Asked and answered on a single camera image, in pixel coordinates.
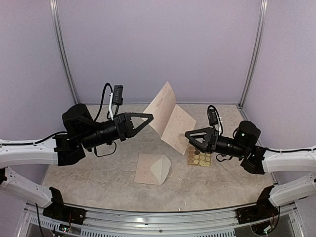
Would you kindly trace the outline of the brown round sticker sheet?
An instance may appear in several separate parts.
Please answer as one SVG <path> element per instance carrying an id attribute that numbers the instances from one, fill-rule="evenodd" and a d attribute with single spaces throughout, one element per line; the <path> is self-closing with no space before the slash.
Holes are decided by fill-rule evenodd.
<path id="1" fill-rule="evenodd" d="M 192 145 L 187 147 L 187 165 L 210 167 L 211 159 L 211 154 L 202 153 Z"/>

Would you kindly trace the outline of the pink envelope with flap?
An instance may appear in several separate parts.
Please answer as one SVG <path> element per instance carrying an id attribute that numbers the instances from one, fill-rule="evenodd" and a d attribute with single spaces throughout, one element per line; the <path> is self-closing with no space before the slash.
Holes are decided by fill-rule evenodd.
<path id="1" fill-rule="evenodd" d="M 139 154 L 134 183 L 162 185 L 171 168 L 166 155 Z"/>

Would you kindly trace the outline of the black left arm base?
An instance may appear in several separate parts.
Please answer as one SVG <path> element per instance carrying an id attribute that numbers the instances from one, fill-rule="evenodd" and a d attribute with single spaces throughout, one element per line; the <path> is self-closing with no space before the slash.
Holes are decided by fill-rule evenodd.
<path id="1" fill-rule="evenodd" d="M 69 224 L 83 225 L 86 210 L 83 208 L 65 205 L 61 192 L 58 189 L 49 187 L 49 190 L 52 194 L 52 203 L 43 209 L 43 216 L 68 222 Z"/>

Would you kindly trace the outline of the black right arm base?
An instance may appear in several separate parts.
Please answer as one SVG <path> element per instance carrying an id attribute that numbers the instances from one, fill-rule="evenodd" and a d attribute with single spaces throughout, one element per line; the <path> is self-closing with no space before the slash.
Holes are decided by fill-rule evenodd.
<path id="1" fill-rule="evenodd" d="M 236 210 L 237 220 L 239 224 L 246 224 L 263 219 L 267 219 L 279 215 L 277 206 L 274 206 L 270 201 L 270 192 L 274 186 L 266 187 L 259 195 L 256 203 L 249 207 L 242 207 Z"/>

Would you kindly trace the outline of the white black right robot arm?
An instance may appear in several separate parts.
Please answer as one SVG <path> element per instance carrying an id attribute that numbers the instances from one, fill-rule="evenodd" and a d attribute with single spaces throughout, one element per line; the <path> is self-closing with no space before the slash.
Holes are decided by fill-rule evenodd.
<path id="1" fill-rule="evenodd" d="M 302 171 L 307 174 L 283 185 L 265 188 L 258 203 L 278 207 L 316 193 L 316 148 L 271 149 L 256 143 L 261 131 L 250 121 L 240 122 L 234 138 L 220 135 L 213 127 L 185 132 L 189 143 L 203 153 L 217 153 L 238 158 L 250 174 Z"/>

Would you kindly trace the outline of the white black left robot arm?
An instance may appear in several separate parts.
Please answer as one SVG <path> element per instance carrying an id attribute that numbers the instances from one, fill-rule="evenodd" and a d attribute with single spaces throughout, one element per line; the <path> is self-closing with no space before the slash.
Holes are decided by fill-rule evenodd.
<path id="1" fill-rule="evenodd" d="M 0 142 L 0 188 L 26 198 L 43 208 L 64 206 L 61 192 L 41 186 L 13 171 L 12 166 L 46 164 L 68 166 L 85 158 L 85 152 L 116 140 L 137 135 L 154 119 L 151 114 L 121 113 L 97 122 L 85 104 L 77 104 L 62 115 L 65 131 L 29 142 Z"/>

